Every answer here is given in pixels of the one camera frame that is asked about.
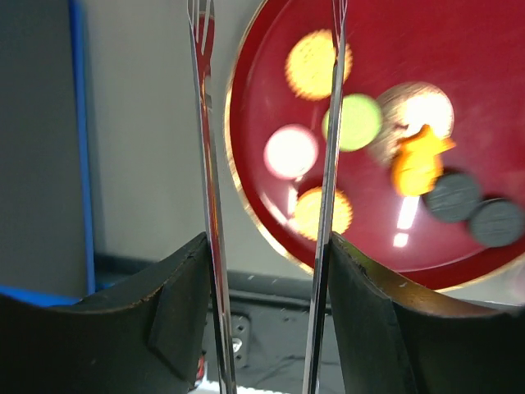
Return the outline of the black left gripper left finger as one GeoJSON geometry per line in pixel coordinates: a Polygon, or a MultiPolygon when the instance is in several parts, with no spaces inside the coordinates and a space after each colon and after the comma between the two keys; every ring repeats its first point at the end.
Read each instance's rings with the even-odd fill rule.
{"type": "Polygon", "coordinates": [[[4,393],[186,393],[210,298],[198,235],[164,260],[74,305],[1,298],[4,393]]]}

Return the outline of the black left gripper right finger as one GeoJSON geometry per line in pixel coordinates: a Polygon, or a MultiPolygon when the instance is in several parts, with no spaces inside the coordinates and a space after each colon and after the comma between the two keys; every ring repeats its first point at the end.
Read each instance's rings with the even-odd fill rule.
{"type": "Polygon", "coordinates": [[[348,393],[523,392],[523,308],[432,291],[338,234],[328,287],[348,393]]]}

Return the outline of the yellow round sandwich cookie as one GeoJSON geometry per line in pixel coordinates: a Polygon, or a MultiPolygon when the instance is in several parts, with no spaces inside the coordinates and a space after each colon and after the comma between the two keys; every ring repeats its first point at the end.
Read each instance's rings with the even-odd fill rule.
{"type": "MultiPolygon", "coordinates": [[[[315,187],[303,193],[295,206],[294,222],[298,233],[311,241],[317,240],[319,217],[321,212],[322,188],[315,187]]],[[[353,220],[351,203],[340,190],[335,192],[332,230],[343,234],[353,220]]]]}

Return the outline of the green round cookie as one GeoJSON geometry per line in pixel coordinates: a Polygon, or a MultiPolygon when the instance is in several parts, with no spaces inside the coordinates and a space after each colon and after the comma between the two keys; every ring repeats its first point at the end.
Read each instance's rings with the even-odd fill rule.
{"type": "Polygon", "coordinates": [[[370,144],[381,131],[382,112],[377,101],[366,94],[342,98],[340,150],[353,152],[370,144]]]}

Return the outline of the yellow round biscuit cookie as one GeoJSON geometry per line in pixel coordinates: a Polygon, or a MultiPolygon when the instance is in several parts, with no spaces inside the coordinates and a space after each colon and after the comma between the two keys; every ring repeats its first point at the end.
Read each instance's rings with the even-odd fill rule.
{"type": "Polygon", "coordinates": [[[300,39],[285,60],[285,78],[296,97],[318,101],[331,95],[336,50],[329,29],[300,39]]]}

